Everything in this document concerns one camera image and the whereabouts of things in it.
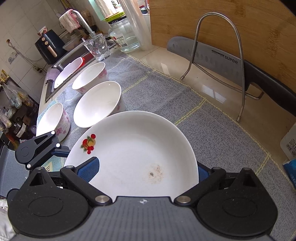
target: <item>faucet spout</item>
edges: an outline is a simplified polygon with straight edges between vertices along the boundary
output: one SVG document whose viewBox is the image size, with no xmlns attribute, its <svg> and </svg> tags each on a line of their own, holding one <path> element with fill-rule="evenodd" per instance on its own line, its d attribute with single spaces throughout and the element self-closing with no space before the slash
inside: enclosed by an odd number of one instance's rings
<svg viewBox="0 0 296 241">
<path fill-rule="evenodd" d="M 90 26 L 87 24 L 87 22 L 84 20 L 84 18 L 81 16 L 80 12 L 76 10 L 71 10 L 71 13 L 75 14 L 79 20 L 81 21 L 82 25 L 85 27 L 85 29 L 89 32 L 89 35 L 93 38 L 96 36 L 96 33 L 91 30 Z"/>
</svg>

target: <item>stainless steel sink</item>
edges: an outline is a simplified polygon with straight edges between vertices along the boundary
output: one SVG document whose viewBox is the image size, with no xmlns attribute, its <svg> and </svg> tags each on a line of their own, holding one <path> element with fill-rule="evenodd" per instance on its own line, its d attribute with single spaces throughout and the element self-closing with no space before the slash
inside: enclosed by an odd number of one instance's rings
<svg viewBox="0 0 296 241">
<path fill-rule="evenodd" d="M 113 48 L 116 44 L 106 39 L 109 49 Z M 64 55 L 58 62 L 56 62 L 52 68 L 58 69 L 60 72 L 64 70 L 64 68 L 74 61 L 75 59 L 82 57 L 84 59 L 84 65 L 77 69 L 74 73 L 72 73 L 70 76 L 68 76 L 67 79 L 64 80 L 64 82 L 56 89 L 53 88 L 54 80 L 47 80 L 47 89 L 46 89 L 46 95 L 45 95 L 45 102 L 48 102 L 70 79 L 72 79 L 73 76 L 75 76 L 79 71 L 86 68 L 93 60 L 94 57 L 92 54 L 85 48 L 83 43 L 79 44 L 77 47 L 75 47 L 73 50 L 71 50 L 69 53 Z"/>
<path fill-rule="evenodd" d="M 89 54 L 89 51 L 83 45 L 83 42 L 72 49 L 69 53 L 65 54 L 58 62 L 53 65 L 53 69 L 58 69 L 63 71 L 64 68 L 70 64 L 72 61 L 79 57 L 84 57 L 86 54 Z"/>
</svg>

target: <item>gray mat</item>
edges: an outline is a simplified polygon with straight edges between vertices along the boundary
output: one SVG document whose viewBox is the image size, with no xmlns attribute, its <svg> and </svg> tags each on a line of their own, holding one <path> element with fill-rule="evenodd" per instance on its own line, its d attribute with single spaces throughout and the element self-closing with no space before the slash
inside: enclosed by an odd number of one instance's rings
<svg viewBox="0 0 296 241">
<path fill-rule="evenodd" d="M 222 167 L 228 172 L 252 168 L 278 207 L 279 215 L 271 236 L 277 241 L 293 239 L 296 234 L 296 191 L 270 154 L 251 135 L 186 84 L 129 55 L 116 51 L 104 62 L 109 80 L 121 85 L 126 110 L 150 111 L 177 125 L 189 140 L 197 161 L 208 167 Z M 81 96 L 69 85 L 53 101 L 62 103 L 72 119 L 69 134 L 62 143 L 69 148 L 86 131 L 73 122 L 73 112 Z M 48 163 L 57 171 L 64 160 L 51 159 L 45 166 Z"/>
</svg>

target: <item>plastic bag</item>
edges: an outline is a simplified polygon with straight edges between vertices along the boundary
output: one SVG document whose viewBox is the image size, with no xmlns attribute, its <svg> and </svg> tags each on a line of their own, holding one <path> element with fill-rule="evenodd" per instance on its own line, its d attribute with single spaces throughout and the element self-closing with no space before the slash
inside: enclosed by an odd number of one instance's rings
<svg viewBox="0 0 296 241">
<path fill-rule="evenodd" d="M 34 103 L 25 90 L 17 87 L 16 85 L 8 85 L 7 88 L 18 94 L 18 96 L 26 106 L 33 107 Z"/>
<path fill-rule="evenodd" d="M 283 166 L 288 173 L 288 177 L 296 188 L 296 159 L 285 162 Z"/>
<path fill-rule="evenodd" d="M 4 89 L 4 92 L 7 95 L 8 99 L 10 100 L 11 104 L 15 108 L 19 109 L 22 106 L 22 100 L 18 96 L 18 94 L 15 93 L 14 91 L 12 91 L 10 88 L 8 88 L 8 86 L 6 84 L 2 84 L 2 87 Z"/>
<path fill-rule="evenodd" d="M 0 131 L 4 132 L 5 134 L 8 132 L 8 128 L 0 121 Z"/>
<path fill-rule="evenodd" d="M 0 121 L 2 121 L 2 123 L 6 126 L 6 128 L 10 128 L 12 125 L 10 120 L 1 112 L 0 112 Z"/>
</svg>

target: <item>power cord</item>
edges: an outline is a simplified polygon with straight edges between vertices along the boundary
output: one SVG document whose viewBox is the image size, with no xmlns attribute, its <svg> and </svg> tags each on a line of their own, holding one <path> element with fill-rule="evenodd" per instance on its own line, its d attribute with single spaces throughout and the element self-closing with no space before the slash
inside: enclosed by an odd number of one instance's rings
<svg viewBox="0 0 296 241">
<path fill-rule="evenodd" d="M 35 62 L 38 62 L 39 60 L 42 60 L 43 58 L 40 58 L 40 59 L 38 59 L 38 60 L 32 60 L 32 59 L 30 59 L 30 58 L 28 58 L 28 57 L 26 57 L 26 56 L 24 56 L 19 50 L 17 50 L 13 45 L 12 45 L 12 43 L 10 42 L 10 40 L 8 39 L 8 40 L 6 40 L 6 43 L 8 44 L 8 46 L 9 47 L 11 47 L 13 50 L 15 50 L 24 60 L 26 60 L 30 65 L 32 65 L 33 66 L 33 68 L 36 70 L 36 71 L 38 71 L 39 73 L 42 73 L 42 71 L 44 71 L 45 73 L 47 73 L 45 70 L 44 70 L 44 68 L 45 68 L 45 66 L 43 67 L 43 68 L 39 68 L 38 66 L 36 66 L 34 63 Z"/>
</svg>

